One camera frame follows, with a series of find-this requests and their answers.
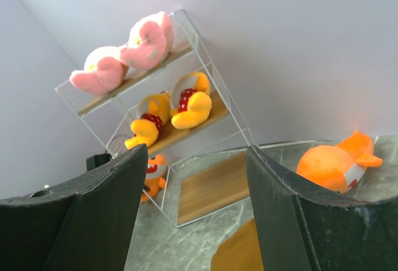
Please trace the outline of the pink striped plush pig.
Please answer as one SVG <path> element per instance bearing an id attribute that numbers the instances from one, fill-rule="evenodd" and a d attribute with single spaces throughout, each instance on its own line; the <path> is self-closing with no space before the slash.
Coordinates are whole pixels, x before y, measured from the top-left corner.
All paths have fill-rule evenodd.
<path id="1" fill-rule="evenodd" d="M 104 46 L 92 51 L 82 70 L 71 73 L 71 84 L 94 96 L 106 95 L 120 87 L 128 67 L 119 58 L 120 47 Z"/>
<path id="2" fill-rule="evenodd" d="M 161 63 L 174 44 L 174 29 L 169 15 L 160 11 L 136 22 L 126 45 L 120 47 L 121 63 L 147 71 Z"/>

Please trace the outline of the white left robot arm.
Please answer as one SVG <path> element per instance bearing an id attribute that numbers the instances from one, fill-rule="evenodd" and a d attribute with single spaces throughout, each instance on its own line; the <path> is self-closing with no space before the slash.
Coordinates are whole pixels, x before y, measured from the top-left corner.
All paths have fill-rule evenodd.
<path id="1" fill-rule="evenodd" d="M 144 145 L 94 155 L 76 178 L 1 200 L 1 269 L 123 270 L 148 159 Z"/>

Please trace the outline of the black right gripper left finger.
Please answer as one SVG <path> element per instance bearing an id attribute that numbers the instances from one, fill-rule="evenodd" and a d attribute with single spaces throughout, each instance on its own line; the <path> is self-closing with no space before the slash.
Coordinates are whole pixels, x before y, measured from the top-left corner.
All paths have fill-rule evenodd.
<path id="1" fill-rule="evenodd" d="M 123 270 L 148 158 L 141 144 L 59 185 L 1 200 L 1 269 Z"/>

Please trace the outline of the yellow frog plush polka dress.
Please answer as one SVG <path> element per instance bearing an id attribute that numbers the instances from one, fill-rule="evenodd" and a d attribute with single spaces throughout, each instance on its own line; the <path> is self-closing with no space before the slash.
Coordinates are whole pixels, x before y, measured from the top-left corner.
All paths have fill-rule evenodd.
<path id="1" fill-rule="evenodd" d="M 153 145 L 170 120 L 170 110 L 168 91 L 145 97 L 136 109 L 138 119 L 130 125 L 134 135 L 125 141 L 125 147 L 129 150 L 139 144 L 145 144 L 147 147 Z"/>

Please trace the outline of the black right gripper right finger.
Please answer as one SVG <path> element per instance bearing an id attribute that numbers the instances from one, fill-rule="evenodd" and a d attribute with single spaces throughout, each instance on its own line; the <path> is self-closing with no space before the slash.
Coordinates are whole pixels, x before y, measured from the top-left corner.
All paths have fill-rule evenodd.
<path id="1" fill-rule="evenodd" d="M 264 270 L 396 270 L 397 198 L 327 190 L 266 155 L 246 152 Z"/>

